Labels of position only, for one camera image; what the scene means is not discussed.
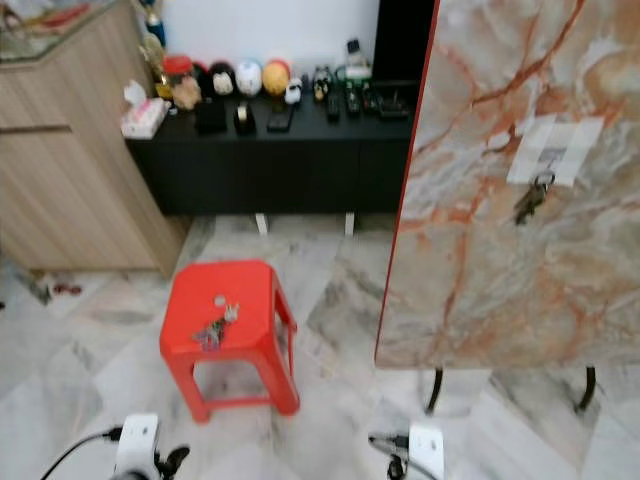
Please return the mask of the white black small device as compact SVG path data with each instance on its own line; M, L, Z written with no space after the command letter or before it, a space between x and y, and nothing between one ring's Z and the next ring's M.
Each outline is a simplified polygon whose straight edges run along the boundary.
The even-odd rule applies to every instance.
M346 78L349 81L369 81L372 76L371 61L357 37L347 41L346 51Z

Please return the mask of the black round plush toy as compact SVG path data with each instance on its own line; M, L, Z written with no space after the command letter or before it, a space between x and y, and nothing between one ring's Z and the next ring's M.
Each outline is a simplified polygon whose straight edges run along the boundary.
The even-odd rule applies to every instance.
M206 99L215 96L229 96L237 91L236 68L227 61L215 61L206 69L204 83L201 84L202 93Z

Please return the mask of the black TV console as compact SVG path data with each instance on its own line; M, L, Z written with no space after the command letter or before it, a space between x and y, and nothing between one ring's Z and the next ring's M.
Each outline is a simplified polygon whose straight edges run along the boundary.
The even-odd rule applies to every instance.
M266 125L273 102L248 102L253 134L234 128L236 99L220 110L223 132L198 132L196 114L170 115L150 140L127 140L148 191L168 216L394 214L410 160L411 120L357 116L329 122L301 104L287 132Z

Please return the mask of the black tape dispenser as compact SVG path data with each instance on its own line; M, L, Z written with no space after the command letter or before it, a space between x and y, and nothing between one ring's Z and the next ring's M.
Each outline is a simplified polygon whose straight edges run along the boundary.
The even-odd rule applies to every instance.
M256 134L256 119L253 109L248 102L239 102L234 110L234 128L239 136L248 136L248 134Z

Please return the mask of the marble pattern board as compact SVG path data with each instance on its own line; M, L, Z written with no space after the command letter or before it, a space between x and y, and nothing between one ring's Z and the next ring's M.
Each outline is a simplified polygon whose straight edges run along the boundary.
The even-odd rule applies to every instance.
M517 227L518 142L589 116L575 184ZM640 0L436 0L375 364L640 364Z

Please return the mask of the black board stand leg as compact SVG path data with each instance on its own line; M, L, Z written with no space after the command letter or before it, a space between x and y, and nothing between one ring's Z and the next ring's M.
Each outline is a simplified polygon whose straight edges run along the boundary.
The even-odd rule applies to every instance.
M594 366L585 367L585 388L582 389L581 398L573 407L576 415L585 415L588 412L596 392L596 370Z
M436 404L438 404L440 392L442 392L442 385L444 379L443 367L436 367L433 371L433 380L431 380L431 389L424 407L424 413L426 416L433 416L436 411Z

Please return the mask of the blue gold trophy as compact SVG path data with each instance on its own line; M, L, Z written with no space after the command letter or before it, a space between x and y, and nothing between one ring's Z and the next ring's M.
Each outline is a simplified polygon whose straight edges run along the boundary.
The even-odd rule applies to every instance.
M163 0L140 0L140 5L143 9L143 24L147 32L154 36L161 46L165 46L166 33L163 18L161 18Z

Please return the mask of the key bunch with colourful tags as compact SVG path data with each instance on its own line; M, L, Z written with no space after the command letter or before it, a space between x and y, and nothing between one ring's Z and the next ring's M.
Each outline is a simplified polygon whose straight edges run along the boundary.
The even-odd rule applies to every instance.
M196 340L201 351L215 351L215 349L221 347L228 326L233 324L239 316L238 311L238 305L229 303L229 305L224 307L223 314L221 314L220 317L216 317L209 325L202 326L201 329L198 329L197 332L192 335L192 339Z

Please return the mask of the black flat device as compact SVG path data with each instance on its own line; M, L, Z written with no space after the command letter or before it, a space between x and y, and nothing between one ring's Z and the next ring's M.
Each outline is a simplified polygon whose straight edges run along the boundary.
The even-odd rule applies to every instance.
M293 113L294 109L291 105L274 105L268 115L268 122L266 122L266 131L271 133L288 132L289 129L291 129Z

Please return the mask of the red plastic stool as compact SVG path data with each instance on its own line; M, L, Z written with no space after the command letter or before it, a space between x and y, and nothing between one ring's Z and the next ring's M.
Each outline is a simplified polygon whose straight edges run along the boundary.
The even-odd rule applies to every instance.
M192 335L238 305L238 317L215 351L201 351ZM294 383L294 337L298 324L279 276L268 262L232 260L195 262L175 274L157 347L196 424L215 410L270 404L279 415L300 411ZM241 362L255 369L265 396L209 399L195 370L201 364Z

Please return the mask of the white round plush toy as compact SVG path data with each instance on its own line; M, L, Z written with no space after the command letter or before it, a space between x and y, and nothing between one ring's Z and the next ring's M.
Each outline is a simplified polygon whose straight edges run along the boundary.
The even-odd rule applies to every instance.
M262 65L247 59L236 64L236 87L241 95L256 96L262 88Z

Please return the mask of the brown plush toy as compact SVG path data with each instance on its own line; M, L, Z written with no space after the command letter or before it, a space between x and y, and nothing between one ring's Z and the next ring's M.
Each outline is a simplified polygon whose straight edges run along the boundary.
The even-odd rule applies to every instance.
M193 110L196 105L204 101L195 77L183 77L170 87L170 92L172 92L173 105L180 110Z

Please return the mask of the black wallet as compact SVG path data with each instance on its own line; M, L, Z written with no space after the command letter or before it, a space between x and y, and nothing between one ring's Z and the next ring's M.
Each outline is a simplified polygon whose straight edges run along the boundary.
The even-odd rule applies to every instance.
M195 115L195 131L198 136L220 134L228 129L227 109L221 100L200 102L193 109L193 115Z

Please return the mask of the white hook patch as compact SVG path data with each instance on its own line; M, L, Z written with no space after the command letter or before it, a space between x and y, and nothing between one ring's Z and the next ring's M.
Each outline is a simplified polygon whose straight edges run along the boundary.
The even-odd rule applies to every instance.
M580 122L535 120L518 142L506 182L572 187L603 125L602 116Z

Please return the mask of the light wooden cabinet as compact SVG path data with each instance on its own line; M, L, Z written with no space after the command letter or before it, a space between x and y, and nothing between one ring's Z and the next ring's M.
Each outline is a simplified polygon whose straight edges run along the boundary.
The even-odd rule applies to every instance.
M124 88L145 83L131 0L92 6L37 56L0 67L1 248L29 270L169 274L186 237L125 146Z

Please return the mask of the pink tissue pack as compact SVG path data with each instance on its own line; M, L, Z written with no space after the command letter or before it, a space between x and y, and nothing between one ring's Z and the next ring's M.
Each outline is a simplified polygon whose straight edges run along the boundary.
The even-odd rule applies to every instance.
M142 84L132 81L123 90L131 108L120 119L120 131L127 140L151 140L168 115L170 102L148 96Z

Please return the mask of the yellow round plush toy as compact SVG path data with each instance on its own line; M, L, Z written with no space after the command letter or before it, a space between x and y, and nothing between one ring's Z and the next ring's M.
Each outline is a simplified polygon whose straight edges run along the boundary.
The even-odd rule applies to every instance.
M285 60L279 58L271 59L262 67L262 91L266 95L282 97L287 91L291 79L291 65Z

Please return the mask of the black television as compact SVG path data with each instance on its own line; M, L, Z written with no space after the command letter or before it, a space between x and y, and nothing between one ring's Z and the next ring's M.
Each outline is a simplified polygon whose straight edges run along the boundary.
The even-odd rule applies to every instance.
M436 0L380 0L372 82L419 83Z

